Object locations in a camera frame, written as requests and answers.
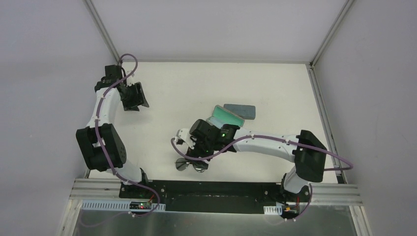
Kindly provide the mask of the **thin-frame sunglasses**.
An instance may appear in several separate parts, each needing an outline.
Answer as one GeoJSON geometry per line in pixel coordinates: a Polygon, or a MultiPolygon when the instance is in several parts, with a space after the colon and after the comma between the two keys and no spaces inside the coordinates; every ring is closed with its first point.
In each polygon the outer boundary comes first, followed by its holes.
{"type": "Polygon", "coordinates": [[[209,167],[209,164],[205,161],[193,161],[185,158],[179,158],[175,162],[175,167],[178,171],[184,171],[188,167],[193,167],[198,173],[203,173],[209,167]]]}

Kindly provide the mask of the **blue-green glasses case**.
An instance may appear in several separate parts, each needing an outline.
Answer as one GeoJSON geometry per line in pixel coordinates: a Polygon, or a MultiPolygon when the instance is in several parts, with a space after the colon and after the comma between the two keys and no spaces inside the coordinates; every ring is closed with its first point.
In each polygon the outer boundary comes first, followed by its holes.
{"type": "Polygon", "coordinates": [[[256,107],[253,105],[224,104],[223,107],[243,119],[254,120],[256,118],[256,107]]]}

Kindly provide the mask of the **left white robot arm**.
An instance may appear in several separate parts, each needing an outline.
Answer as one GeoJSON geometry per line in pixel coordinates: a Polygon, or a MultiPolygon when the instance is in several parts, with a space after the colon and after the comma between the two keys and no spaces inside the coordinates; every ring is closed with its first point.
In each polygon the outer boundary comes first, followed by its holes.
{"type": "Polygon", "coordinates": [[[105,76],[94,87],[96,103],[85,128],[76,131],[81,154],[89,170],[116,173],[122,182],[131,186],[138,199],[149,195],[150,186],[143,169],[127,159],[127,151],[113,125],[119,104],[126,112],[138,112],[149,103],[140,82],[128,84],[121,65],[105,66],[105,76]]]}

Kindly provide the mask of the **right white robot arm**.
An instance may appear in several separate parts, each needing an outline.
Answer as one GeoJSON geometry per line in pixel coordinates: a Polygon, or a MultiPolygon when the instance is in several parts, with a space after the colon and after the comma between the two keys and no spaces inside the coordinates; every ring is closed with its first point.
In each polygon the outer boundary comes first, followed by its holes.
{"type": "Polygon", "coordinates": [[[297,135],[273,135],[245,129],[234,124],[218,128],[206,120],[197,120],[190,129],[178,132],[188,145],[187,156],[212,159],[225,152],[252,152],[282,158],[294,164],[279,188],[281,199],[290,202],[307,184],[323,181],[326,147],[308,130],[297,135]]]}

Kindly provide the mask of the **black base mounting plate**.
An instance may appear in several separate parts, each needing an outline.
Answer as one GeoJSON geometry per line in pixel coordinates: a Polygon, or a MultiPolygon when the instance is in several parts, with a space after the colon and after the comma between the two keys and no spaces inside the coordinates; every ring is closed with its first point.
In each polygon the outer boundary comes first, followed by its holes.
{"type": "Polygon", "coordinates": [[[148,187],[121,184],[119,197],[160,202],[166,211],[235,214],[263,214],[264,207],[306,203],[310,198],[307,186],[294,194],[275,182],[153,180],[148,187]]]}

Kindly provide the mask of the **aluminium front rail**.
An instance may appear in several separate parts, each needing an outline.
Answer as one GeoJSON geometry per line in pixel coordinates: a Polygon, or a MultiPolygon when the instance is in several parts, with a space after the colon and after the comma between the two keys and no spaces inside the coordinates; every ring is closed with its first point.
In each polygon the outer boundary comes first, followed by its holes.
{"type": "MultiPolygon", "coordinates": [[[[70,199],[118,200],[121,182],[116,179],[77,178],[70,199]]],[[[354,184],[313,183],[312,204],[317,206],[363,206],[354,184]]]]}

